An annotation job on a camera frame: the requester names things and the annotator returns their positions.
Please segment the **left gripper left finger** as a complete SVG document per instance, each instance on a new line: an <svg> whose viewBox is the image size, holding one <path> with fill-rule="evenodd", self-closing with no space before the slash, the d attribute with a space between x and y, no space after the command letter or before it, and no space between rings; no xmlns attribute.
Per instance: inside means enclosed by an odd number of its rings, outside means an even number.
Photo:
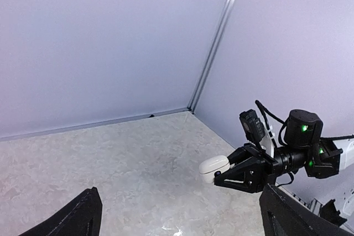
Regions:
<svg viewBox="0 0 354 236"><path fill-rule="evenodd" d="M96 187L83 190L51 217L22 233L31 235L100 235L102 201Z"/></svg>

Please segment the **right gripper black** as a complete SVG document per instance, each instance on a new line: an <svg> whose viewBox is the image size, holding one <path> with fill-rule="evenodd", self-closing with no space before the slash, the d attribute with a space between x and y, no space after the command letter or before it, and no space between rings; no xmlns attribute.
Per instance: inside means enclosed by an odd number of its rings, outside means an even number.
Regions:
<svg viewBox="0 0 354 236"><path fill-rule="evenodd" d="M214 185L234 190L257 193L265 185L274 185L275 160L251 143L237 148L227 156L231 168L214 179Z"/></svg>

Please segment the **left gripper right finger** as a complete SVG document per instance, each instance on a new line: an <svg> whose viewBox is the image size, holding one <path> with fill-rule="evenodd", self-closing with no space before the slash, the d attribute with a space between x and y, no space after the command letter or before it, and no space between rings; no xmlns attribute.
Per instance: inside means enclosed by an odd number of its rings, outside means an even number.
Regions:
<svg viewBox="0 0 354 236"><path fill-rule="evenodd" d="M274 185L265 186L259 205L265 235L352 235L313 214Z"/></svg>

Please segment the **white earbud charging case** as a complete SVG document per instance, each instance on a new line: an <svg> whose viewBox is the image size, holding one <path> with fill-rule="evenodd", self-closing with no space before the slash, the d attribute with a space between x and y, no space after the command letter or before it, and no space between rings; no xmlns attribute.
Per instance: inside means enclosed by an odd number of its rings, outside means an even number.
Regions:
<svg viewBox="0 0 354 236"><path fill-rule="evenodd" d="M218 155L203 161L199 166L199 173L203 182L213 183L216 176L229 169L229 159L224 155Z"/></svg>

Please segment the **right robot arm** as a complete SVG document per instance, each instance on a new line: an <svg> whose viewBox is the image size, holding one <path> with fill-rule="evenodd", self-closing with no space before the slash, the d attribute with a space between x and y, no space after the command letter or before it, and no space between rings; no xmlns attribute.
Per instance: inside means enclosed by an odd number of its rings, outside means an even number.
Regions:
<svg viewBox="0 0 354 236"><path fill-rule="evenodd" d="M293 177L301 168L309 177L325 179L337 175L343 164L345 148L340 140L353 141L353 136L323 138L323 122L315 113L293 109L279 131L279 147L270 140L267 147L261 145L266 138L268 124L262 124L255 110L240 114L240 121L248 143L237 148L227 158L230 169L217 170L213 183L248 193L263 191L273 185L279 176Z"/></svg>

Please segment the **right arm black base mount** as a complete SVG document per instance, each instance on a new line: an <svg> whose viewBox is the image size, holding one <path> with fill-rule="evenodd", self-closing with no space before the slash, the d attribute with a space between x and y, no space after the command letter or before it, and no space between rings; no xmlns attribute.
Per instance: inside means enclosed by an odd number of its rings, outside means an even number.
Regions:
<svg viewBox="0 0 354 236"><path fill-rule="evenodd" d="M340 210L336 208L335 203L335 199L331 199L325 204L320 203L317 199L313 199L308 205L308 209L313 214L340 227L347 222L347 218L345 218Z"/></svg>

